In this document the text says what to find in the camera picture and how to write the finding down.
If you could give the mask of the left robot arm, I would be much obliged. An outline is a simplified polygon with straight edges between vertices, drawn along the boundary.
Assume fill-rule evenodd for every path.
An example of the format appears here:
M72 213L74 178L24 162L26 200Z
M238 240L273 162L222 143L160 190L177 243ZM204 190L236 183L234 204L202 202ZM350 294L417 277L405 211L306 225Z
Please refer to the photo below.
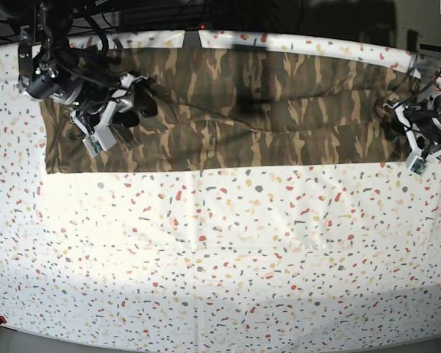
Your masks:
M413 96L388 101L385 106L392 110L408 141L407 169L421 176L429 163L441 160L441 66Z

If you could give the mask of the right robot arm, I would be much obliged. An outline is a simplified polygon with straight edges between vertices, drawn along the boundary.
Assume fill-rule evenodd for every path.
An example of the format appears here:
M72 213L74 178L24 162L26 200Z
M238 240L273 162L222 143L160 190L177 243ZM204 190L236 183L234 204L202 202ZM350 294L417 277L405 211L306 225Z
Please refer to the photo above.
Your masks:
M143 71L116 74L104 30L78 1L0 1L4 22L19 24L18 87L25 96L52 99L70 109L70 121L82 131L95 157L116 144L111 126L137 126L139 118L157 115L157 103L144 88ZM68 37L79 13L101 43L87 48L70 45Z

